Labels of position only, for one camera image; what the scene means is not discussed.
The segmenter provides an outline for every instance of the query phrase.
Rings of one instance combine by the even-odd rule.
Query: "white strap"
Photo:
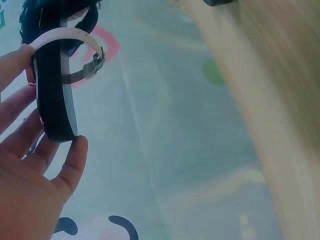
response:
[[[102,59],[104,57],[104,53],[102,48],[99,46],[98,42],[90,36],[87,32],[75,28],[75,27],[58,27],[52,30],[49,30],[39,36],[36,40],[34,40],[29,45],[37,51],[44,45],[51,43],[56,40],[62,40],[62,39],[74,39],[74,40],[80,40],[85,42],[86,44],[90,45],[95,52],[99,55],[99,57]]]

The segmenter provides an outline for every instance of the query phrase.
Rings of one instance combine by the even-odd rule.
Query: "play mat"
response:
[[[21,44],[22,4],[0,0],[1,55]],[[52,239],[280,240],[249,133],[180,1],[104,0],[92,35],[106,64],[73,85],[87,164]],[[81,46],[70,70],[92,55]],[[21,74],[2,99],[26,83]],[[60,146],[47,178],[69,146]]]

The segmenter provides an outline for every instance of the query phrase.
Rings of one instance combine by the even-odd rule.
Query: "wooden board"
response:
[[[319,240],[320,1],[183,1],[251,134],[283,239]]]

